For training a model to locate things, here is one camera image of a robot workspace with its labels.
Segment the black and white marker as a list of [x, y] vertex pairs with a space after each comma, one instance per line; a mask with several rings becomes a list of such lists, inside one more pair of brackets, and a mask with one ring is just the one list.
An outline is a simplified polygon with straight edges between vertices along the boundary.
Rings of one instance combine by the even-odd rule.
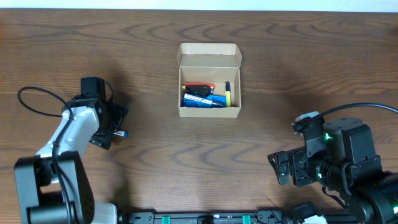
[[202, 98], [202, 97], [195, 96], [195, 95], [190, 95], [187, 93], [184, 94], [183, 98], [185, 100], [191, 100], [191, 101], [199, 102], [199, 103], [206, 104], [206, 105], [211, 105], [211, 106], [216, 106], [216, 107], [224, 107], [224, 104], [222, 102], [209, 100], [206, 98]]

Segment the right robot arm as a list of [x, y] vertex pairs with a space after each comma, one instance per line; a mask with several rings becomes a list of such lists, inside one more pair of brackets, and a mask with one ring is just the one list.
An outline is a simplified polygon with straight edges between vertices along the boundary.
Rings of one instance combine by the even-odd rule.
[[358, 118], [293, 123], [304, 146], [268, 155], [278, 183], [318, 182], [361, 223], [397, 223], [397, 174], [382, 169], [370, 127]]

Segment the red stapler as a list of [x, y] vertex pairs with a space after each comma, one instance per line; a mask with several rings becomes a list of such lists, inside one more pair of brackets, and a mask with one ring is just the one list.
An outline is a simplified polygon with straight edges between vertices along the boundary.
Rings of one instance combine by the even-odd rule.
[[202, 83], [202, 82], [186, 82], [183, 84], [184, 87], [187, 86], [208, 86], [213, 91], [215, 89], [215, 84], [212, 83]]

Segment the blue and white marker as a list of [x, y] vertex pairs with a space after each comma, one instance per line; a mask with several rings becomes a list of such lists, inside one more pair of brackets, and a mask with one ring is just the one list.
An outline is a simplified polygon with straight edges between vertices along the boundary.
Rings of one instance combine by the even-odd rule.
[[129, 135], [127, 131], [123, 131], [123, 130], [115, 131], [114, 134], [124, 137], [124, 138], [128, 137], [128, 135]]

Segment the black tape dispenser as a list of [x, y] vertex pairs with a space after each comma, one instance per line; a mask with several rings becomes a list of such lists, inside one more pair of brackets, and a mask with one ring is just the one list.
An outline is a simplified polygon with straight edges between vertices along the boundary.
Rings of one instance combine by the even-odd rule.
[[183, 89], [187, 94], [199, 96], [208, 96], [213, 92], [208, 86], [183, 86]]

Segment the brown cardboard box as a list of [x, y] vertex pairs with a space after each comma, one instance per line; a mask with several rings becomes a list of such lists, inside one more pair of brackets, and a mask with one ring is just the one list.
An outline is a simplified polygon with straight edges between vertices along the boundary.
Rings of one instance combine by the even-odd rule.
[[[241, 111], [242, 54], [237, 44], [182, 43], [177, 52], [178, 112], [186, 118], [237, 118]], [[186, 83], [214, 84], [214, 95], [225, 96], [229, 83], [231, 106], [190, 108], [183, 105], [182, 86]]]

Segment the yellow highlighter with dark cap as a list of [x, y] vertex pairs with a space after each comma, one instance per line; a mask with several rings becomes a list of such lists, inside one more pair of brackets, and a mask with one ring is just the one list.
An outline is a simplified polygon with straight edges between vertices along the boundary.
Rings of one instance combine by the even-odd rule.
[[226, 107], [231, 107], [231, 86], [230, 82], [225, 83], [225, 96], [226, 96]]

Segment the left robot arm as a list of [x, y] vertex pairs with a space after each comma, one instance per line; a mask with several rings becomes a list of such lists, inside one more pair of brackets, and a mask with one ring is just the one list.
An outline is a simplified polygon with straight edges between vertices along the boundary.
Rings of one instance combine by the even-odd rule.
[[128, 222], [117, 205], [94, 199], [82, 163], [89, 144], [108, 150], [113, 137], [128, 135], [121, 129], [128, 109], [106, 96], [111, 85], [102, 78], [82, 78], [80, 85], [80, 94], [63, 102], [48, 143], [14, 165], [22, 223]]

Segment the blue plastic case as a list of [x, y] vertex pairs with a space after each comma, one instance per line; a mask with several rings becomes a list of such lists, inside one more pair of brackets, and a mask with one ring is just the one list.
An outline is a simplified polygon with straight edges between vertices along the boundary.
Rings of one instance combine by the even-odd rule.
[[187, 107], [187, 108], [225, 108], [226, 107], [226, 97], [225, 96], [218, 96], [218, 95], [208, 95], [208, 96], [199, 96], [202, 98], [206, 98], [209, 100], [214, 100], [214, 101], [219, 101], [224, 104], [224, 107], [216, 107], [216, 106], [211, 106], [211, 105], [206, 105], [202, 104], [199, 102], [191, 101], [191, 100], [185, 100], [182, 96], [182, 106]]

